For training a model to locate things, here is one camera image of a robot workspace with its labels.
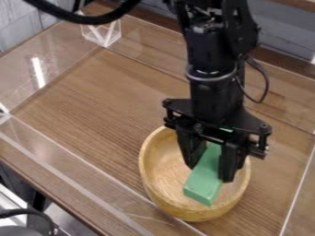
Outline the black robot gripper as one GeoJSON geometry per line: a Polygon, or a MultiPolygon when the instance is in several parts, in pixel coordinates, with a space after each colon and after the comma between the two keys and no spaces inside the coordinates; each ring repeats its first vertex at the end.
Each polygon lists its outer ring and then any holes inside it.
{"type": "Polygon", "coordinates": [[[206,148],[198,135],[213,136],[220,128],[230,129],[230,141],[221,146],[217,177],[230,183],[248,155],[264,158],[272,127],[244,108],[244,68],[226,71],[185,69],[190,96],[166,99],[165,126],[176,131],[182,161],[189,169],[197,165],[206,148]]]}

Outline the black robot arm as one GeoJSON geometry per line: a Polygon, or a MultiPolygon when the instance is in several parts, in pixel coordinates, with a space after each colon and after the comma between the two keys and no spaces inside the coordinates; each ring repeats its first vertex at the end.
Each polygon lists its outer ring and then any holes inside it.
{"type": "Polygon", "coordinates": [[[165,127],[194,168],[209,142],[218,145],[217,178],[229,183],[245,157],[265,157],[272,127],[244,107],[244,67],[264,68],[248,55],[260,28],[246,0],[164,0],[176,15],[186,47],[186,99],[166,99],[165,127]]]}

